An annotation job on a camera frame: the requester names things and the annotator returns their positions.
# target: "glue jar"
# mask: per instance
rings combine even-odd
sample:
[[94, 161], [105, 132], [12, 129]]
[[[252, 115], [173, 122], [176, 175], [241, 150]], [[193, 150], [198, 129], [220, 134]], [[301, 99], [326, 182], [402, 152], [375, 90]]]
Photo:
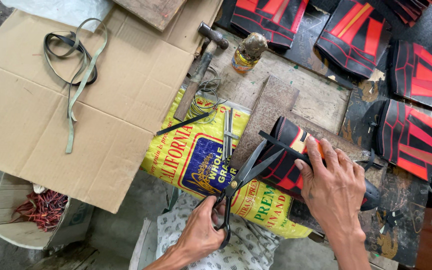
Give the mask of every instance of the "glue jar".
[[247, 38], [239, 43], [234, 52], [231, 60], [234, 70], [242, 74], [251, 71], [267, 49], [268, 44], [264, 35], [258, 33], [249, 34]]

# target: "fingernail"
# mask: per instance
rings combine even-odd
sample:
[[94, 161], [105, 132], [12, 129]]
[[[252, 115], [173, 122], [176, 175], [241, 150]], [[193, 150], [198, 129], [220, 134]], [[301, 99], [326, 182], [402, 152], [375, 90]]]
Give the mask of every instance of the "fingernail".
[[302, 170], [303, 169], [303, 164], [301, 164], [298, 160], [294, 161], [294, 165], [296, 165], [298, 170]]

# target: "scissors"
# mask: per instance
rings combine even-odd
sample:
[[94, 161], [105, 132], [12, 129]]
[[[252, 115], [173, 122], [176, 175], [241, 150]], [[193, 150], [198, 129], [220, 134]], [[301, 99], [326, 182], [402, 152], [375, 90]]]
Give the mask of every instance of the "scissors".
[[[256, 150], [253, 151], [251, 156], [246, 160], [246, 162], [243, 164], [241, 169], [237, 172], [237, 174], [234, 176], [233, 180], [227, 185], [223, 191], [221, 191], [221, 194], [219, 194], [219, 197], [217, 198], [215, 204], [213, 205], [213, 209], [219, 205], [221, 201], [226, 197], [226, 208], [224, 212], [224, 222], [223, 224], [218, 228], [218, 230], [225, 229], [226, 230], [226, 237], [224, 241], [221, 243], [221, 246], [219, 249], [223, 249], [226, 247], [226, 245], [229, 243], [231, 238], [231, 230], [230, 230], [230, 212], [231, 212], [231, 200], [233, 199], [236, 192], [245, 186], [247, 183], [249, 183], [253, 178], [255, 178], [257, 175], [259, 175], [264, 169], [266, 169], [273, 161], [275, 161], [278, 156], [284, 151], [283, 149], [279, 150], [277, 153], [273, 154], [263, 162], [259, 163], [253, 168], [253, 165], [255, 164], [256, 160], [258, 159], [259, 154], [261, 154], [265, 144], [267, 143], [267, 140], [263, 140]], [[204, 200], [206, 200], [205, 197], [202, 199], [196, 207], [198, 207]]]

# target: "yellow rice sack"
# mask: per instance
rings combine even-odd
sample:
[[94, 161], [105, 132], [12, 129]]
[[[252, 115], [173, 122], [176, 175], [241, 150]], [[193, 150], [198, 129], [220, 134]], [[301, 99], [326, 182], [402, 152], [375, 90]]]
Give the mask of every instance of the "yellow rice sack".
[[[180, 89], [161, 128], [179, 123], [173, 119], [173, 114], [183, 93], [184, 90]], [[201, 106], [210, 106], [202, 96], [197, 101]], [[224, 166], [222, 161], [224, 112], [230, 106], [230, 102], [218, 105], [216, 116], [210, 123], [192, 123], [154, 137], [141, 163], [141, 170], [200, 199], [219, 195], [238, 172]], [[234, 109], [234, 134], [241, 137], [249, 116], [243, 109]], [[233, 140], [233, 149], [237, 144], [238, 140]], [[291, 201], [289, 195], [253, 179], [235, 194], [231, 212], [266, 227], [278, 236], [306, 237], [311, 229], [286, 218]]]

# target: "patterned cloth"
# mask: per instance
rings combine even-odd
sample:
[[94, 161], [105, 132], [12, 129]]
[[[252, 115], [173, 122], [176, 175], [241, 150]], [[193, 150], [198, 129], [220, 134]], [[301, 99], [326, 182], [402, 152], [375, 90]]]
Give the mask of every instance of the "patterned cloth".
[[[158, 242], [156, 257], [174, 245], [188, 222], [188, 217], [199, 202], [183, 193], [173, 210], [157, 218]], [[229, 219], [231, 239], [224, 249], [219, 249], [183, 270], [268, 270], [273, 263], [279, 237], [259, 225], [231, 214]]]

